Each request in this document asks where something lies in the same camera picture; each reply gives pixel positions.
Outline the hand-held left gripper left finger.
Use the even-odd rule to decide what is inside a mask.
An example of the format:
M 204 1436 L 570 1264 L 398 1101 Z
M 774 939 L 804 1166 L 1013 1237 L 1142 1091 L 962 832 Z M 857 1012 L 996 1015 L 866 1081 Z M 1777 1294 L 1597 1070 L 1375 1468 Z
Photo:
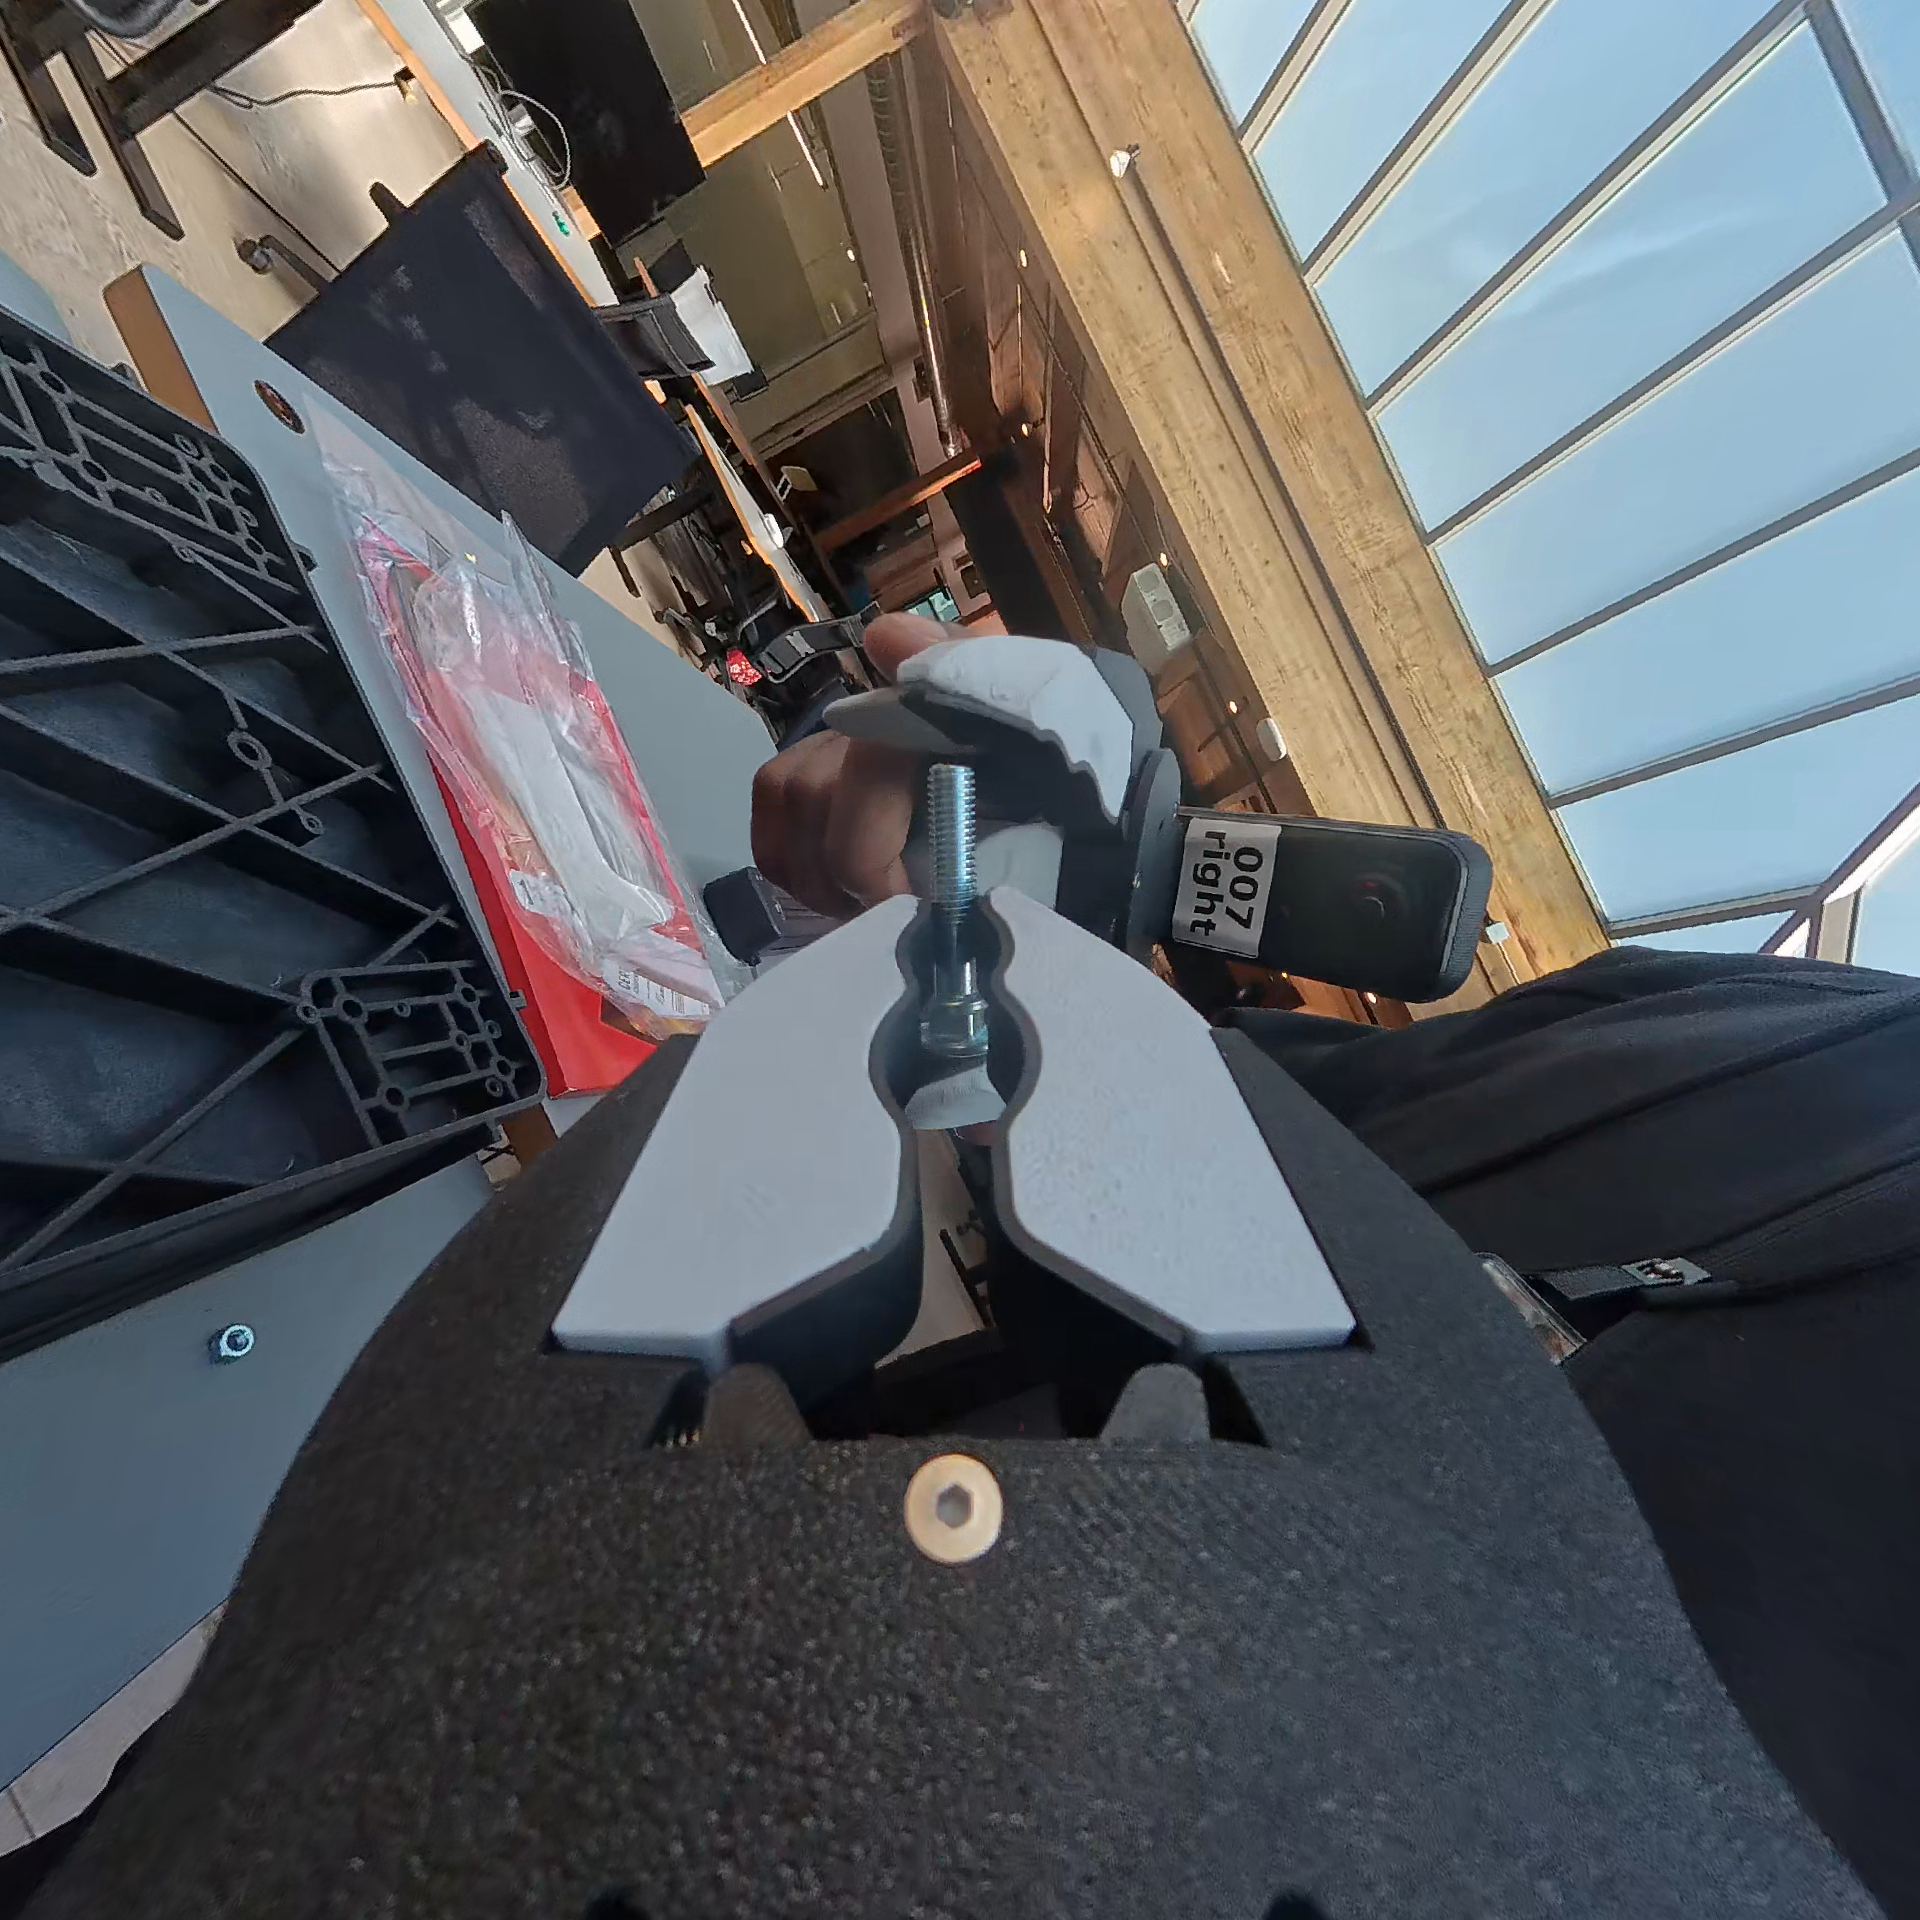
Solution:
M 906 896 L 786 958 L 709 1022 L 550 1336 L 564 1352 L 758 1365 L 813 1407 L 921 1311 L 921 1167 L 889 1047 Z

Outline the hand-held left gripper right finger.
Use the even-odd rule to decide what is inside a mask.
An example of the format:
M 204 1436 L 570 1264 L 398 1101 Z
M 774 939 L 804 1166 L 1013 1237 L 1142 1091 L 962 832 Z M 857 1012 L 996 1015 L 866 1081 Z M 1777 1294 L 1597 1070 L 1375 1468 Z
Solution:
M 1348 1343 L 1356 1313 L 1209 1024 L 1014 886 L 983 917 L 1021 1064 L 991 1151 L 1010 1243 L 1183 1360 Z

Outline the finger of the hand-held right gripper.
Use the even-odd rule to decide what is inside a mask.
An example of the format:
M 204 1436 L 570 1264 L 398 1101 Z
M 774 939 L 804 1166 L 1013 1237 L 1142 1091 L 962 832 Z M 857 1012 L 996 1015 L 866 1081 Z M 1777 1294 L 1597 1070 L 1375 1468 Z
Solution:
M 1108 647 L 1045 637 L 941 640 L 895 672 L 904 707 L 990 761 L 1032 749 L 1088 817 L 1118 827 L 1160 713 L 1140 663 Z
M 940 687 L 872 687 L 823 708 L 823 729 L 894 752 L 975 752 L 972 716 Z

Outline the silver threaded bolt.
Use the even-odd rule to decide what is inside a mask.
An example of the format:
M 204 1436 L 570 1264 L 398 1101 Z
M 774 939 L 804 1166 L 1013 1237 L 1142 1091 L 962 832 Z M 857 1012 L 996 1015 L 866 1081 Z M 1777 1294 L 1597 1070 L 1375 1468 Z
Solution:
M 937 761 L 922 791 L 926 894 L 906 941 L 919 1047 L 934 1072 L 984 1068 L 991 1052 L 988 958 L 975 876 L 975 777 Z

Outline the black ribbed plastic seat base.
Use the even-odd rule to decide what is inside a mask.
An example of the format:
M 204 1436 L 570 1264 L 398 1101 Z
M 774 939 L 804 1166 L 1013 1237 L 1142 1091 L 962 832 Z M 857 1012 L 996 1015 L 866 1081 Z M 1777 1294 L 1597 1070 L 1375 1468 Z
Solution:
M 487 1145 L 544 1095 L 245 456 L 2 323 L 2 1345 Z

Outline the person's right hand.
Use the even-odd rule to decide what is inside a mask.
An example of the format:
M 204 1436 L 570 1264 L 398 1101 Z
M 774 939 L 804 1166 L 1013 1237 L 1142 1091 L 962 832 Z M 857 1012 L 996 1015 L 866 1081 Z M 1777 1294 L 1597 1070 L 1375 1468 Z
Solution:
M 830 920 L 911 896 L 904 848 L 926 768 L 919 753 L 831 729 L 782 749 L 751 782 L 751 863 Z

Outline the clear plastic bag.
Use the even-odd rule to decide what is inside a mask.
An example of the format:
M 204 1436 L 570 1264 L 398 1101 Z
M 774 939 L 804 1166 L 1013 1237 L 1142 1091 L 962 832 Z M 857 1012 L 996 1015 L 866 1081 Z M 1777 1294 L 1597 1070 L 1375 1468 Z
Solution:
M 468 782 L 425 713 L 404 620 L 425 567 L 453 547 L 468 549 L 468 539 L 360 439 L 322 422 L 318 447 L 368 621 L 385 647 L 447 816 L 465 827 L 509 932 L 573 984 L 598 991 L 641 1038 L 697 1031 L 748 975 L 684 880 L 625 741 L 625 765 L 608 774 L 567 773 L 550 758 L 538 782 L 509 774 L 505 795 Z
M 468 782 L 505 795 L 509 774 L 538 782 L 548 761 L 596 774 L 625 765 L 584 641 L 514 516 L 498 519 L 487 558 L 461 543 L 439 552 L 404 620 L 422 710 Z

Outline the black mesh chair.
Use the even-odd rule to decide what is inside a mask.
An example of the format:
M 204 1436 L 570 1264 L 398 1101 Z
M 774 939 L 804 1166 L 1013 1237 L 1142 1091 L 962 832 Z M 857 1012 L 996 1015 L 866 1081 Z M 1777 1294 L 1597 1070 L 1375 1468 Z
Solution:
M 567 574 L 701 455 L 506 188 L 461 155 L 270 349 Z

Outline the person's black jacket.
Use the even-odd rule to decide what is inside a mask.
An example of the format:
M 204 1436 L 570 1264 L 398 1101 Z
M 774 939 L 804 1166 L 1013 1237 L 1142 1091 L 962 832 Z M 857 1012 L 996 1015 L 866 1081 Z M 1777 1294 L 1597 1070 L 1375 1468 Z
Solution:
M 1885 1916 L 1917 1905 L 1917 988 L 1620 945 L 1405 1029 L 1239 1031 L 1577 1335 L 1719 1679 Z M 1582 1311 L 1529 1284 L 1684 1256 Z

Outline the black monitor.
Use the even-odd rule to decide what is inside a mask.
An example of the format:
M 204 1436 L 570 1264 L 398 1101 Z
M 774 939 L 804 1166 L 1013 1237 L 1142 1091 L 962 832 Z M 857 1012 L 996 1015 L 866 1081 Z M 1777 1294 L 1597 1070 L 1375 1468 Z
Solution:
M 633 5 L 477 3 L 468 16 L 505 81 L 560 118 L 569 179 L 610 244 L 704 182 Z

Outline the grey metal panel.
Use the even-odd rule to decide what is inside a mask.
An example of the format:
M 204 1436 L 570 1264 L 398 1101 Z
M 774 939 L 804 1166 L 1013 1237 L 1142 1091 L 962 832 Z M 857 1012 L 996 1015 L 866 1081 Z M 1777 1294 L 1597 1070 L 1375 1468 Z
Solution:
M 198 1637 L 336 1384 L 488 1197 L 458 1161 L 5 1363 L 5 1788 Z M 255 1348 L 215 1365 L 229 1324 Z

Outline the black table frame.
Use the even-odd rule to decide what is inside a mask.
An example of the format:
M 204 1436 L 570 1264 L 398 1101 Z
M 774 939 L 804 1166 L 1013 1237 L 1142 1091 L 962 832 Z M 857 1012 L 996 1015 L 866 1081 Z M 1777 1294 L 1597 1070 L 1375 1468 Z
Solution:
M 141 136 L 293 29 L 312 3 L 5 3 L 2 53 L 40 142 L 82 176 L 98 163 L 52 67 L 63 64 L 138 214 L 185 231 Z

